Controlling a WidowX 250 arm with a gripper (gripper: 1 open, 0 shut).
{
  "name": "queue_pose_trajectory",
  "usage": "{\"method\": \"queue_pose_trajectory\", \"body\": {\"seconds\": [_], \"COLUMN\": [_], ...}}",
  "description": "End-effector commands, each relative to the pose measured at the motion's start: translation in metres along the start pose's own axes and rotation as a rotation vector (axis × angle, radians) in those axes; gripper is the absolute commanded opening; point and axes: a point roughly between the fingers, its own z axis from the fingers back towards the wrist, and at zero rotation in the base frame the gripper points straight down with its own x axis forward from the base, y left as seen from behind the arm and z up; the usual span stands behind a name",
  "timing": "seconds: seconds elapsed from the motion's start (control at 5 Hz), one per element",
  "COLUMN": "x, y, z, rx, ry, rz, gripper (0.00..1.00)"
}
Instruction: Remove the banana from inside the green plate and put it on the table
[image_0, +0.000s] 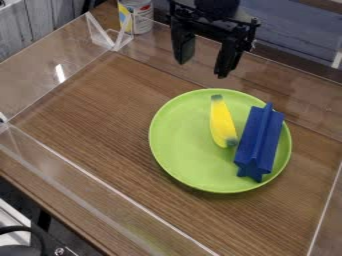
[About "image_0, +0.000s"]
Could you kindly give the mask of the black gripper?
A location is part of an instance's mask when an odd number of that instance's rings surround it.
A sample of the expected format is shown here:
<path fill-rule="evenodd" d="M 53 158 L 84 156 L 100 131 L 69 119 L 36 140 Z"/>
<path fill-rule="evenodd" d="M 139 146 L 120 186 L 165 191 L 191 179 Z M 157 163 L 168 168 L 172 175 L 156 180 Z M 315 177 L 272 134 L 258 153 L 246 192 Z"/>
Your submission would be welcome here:
<path fill-rule="evenodd" d="M 222 42 L 214 74 L 227 77 L 243 51 L 255 44 L 260 20 L 240 7 L 240 0 L 168 0 L 175 60 L 185 64 L 195 53 L 195 35 Z"/>

